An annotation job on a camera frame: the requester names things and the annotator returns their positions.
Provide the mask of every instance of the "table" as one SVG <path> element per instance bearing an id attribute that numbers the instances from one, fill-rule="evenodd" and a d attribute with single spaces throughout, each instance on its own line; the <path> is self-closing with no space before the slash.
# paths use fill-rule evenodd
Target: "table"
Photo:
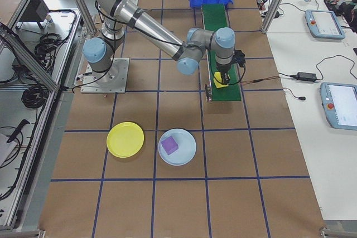
<path id="1" fill-rule="evenodd" d="M 322 0 L 318 2 L 320 10 L 327 10 Z M 315 0 L 310 3 L 283 0 L 282 3 L 293 3 L 301 9 L 316 8 Z M 285 11 L 284 16 L 274 19 L 267 33 L 279 72 L 313 72 L 320 78 L 315 65 L 325 57 L 341 54 L 357 60 L 353 52 L 353 47 L 357 47 L 357 38 L 351 30 L 344 30 L 346 38 L 341 41 L 318 40 L 310 35 L 303 12 L 289 5 L 281 7 Z M 324 81 L 356 84 L 349 74 L 351 66 L 350 61 L 336 57 L 324 61 L 319 67 Z M 357 74 L 357 68 L 354 67 L 352 72 Z M 357 220 L 356 132 L 329 126 L 321 107 L 320 83 L 282 78 L 282 85 L 290 88 L 295 95 L 306 97 L 306 101 L 299 101 L 290 93 L 286 94 L 324 220 Z"/>

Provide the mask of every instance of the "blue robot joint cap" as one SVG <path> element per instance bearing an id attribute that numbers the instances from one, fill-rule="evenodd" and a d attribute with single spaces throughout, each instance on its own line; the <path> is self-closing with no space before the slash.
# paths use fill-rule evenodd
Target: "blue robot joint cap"
<path id="1" fill-rule="evenodd" d="M 216 43 L 223 48 L 234 47 L 235 35 L 231 28 L 224 27 L 216 31 L 215 34 Z"/>
<path id="2" fill-rule="evenodd" d="M 107 46 L 105 42 L 98 37 L 87 40 L 83 46 L 83 54 L 88 62 L 92 64 L 99 62 L 104 57 L 106 51 Z"/>
<path id="3" fill-rule="evenodd" d="M 192 58 L 182 58 L 177 62 L 177 69 L 184 75 L 192 75 L 199 67 L 199 63 Z"/>

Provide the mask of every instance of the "floor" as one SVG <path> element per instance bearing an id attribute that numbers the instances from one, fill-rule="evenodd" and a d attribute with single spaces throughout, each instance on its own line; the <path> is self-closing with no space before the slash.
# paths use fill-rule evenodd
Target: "floor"
<path id="1" fill-rule="evenodd" d="M 139 6 L 183 40 L 202 27 L 187 0 Z M 247 58 L 244 80 L 277 75 L 255 0 L 234 0 L 228 19 Z M 242 101 L 207 103 L 206 59 L 183 76 L 130 29 L 117 56 L 131 58 L 125 94 L 75 93 L 41 216 L 46 237 L 320 237 L 324 222 L 279 80 L 241 86 Z M 145 141 L 120 159 L 105 140 L 125 121 L 139 124 Z M 171 128 L 196 140 L 184 166 L 157 153 Z"/>

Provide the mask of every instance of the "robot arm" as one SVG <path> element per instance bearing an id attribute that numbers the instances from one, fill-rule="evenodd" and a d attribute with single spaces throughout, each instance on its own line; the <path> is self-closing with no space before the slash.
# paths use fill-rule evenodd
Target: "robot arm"
<path id="1" fill-rule="evenodd" d="M 227 72 L 234 62 L 235 35 L 232 29 L 221 28 L 216 32 L 211 32 L 193 28 L 189 30 L 187 42 L 183 42 L 131 0 L 97 1 L 102 12 L 106 14 L 105 22 L 102 25 L 101 38 L 105 40 L 107 46 L 112 45 L 116 49 L 123 42 L 124 31 L 118 21 L 123 22 L 136 29 L 155 46 L 177 61 L 178 70 L 185 75 L 191 75 L 195 72 L 206 49 L 214 50 L 216 52 L 216 67 L 221 72 L 223 84 L 228 84 Z M 110 65 L 110 53 L 108 51 L 111 51 L 111 49 L 106 49 L 107 53 L 103 56 L 102 61 L 106 64 L 99 64 L 102 70 Z M 95 59 L 96 68 L 98 68 L 98 62 L 98 59 Z"/>

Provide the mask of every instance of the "conveyor belt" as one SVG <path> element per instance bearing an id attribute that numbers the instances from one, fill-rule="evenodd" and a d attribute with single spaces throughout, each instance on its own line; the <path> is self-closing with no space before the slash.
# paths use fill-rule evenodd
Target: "conveyor belt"
<path id="1" fill-rule="evenodd" d="M 203 24 L 206 30 L 217 31 L 219 28 L 227 27 L 225 7 L 223 4 L 205 4 L 202 6 Z M 234 101 L 241 100 L 239 84 L 217 89 L 213 74 L 217 72 L 216 54 L 208 51 L 208 72 L 210 77 L 210 100 L 211 101 Z M 228 72 L 230 84 L 237 82 L 237 68 L 232 66 Z"/>

